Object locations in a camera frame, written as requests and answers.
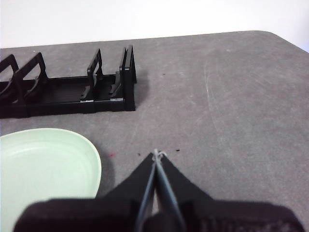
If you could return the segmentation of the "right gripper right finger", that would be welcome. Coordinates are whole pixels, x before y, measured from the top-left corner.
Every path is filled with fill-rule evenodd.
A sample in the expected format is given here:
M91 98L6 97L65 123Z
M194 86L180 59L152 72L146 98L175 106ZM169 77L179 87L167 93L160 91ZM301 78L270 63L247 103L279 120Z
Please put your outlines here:
M186 178L163 152L152 155L161 211L146 232L303 232L294 212L268 202L217 200Z

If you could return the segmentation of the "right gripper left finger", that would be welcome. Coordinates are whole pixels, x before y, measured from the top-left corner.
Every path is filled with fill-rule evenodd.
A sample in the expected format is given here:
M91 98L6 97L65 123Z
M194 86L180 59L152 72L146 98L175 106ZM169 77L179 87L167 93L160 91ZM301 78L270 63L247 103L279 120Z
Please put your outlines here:
M105 196L58 198L29 205L15 232L132 232L150 213L155 164L150 153L131 175Z

